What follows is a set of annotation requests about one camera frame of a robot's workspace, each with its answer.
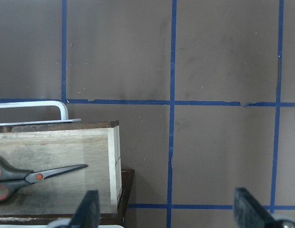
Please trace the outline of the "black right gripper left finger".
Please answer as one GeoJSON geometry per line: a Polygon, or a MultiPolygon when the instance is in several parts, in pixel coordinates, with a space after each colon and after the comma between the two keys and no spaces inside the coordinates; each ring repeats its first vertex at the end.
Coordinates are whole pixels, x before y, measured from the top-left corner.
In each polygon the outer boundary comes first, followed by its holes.
{"type": "Polygon", "coordinates": [[[72,218],[50,222],[47,228],[97,228],[100,224],[100,203],[98,190],[89,190],[72,218]]]}

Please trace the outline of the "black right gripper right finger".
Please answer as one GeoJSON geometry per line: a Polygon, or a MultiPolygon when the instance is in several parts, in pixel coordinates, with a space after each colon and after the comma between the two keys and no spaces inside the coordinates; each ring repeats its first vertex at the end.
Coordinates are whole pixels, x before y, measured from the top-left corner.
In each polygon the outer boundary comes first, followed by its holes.
{"type": "Polygon", "coordinates": [[[234,221],[239,228],[295,228],[294,219],[270,214],[246,188],[234,190],[234,221]]]}

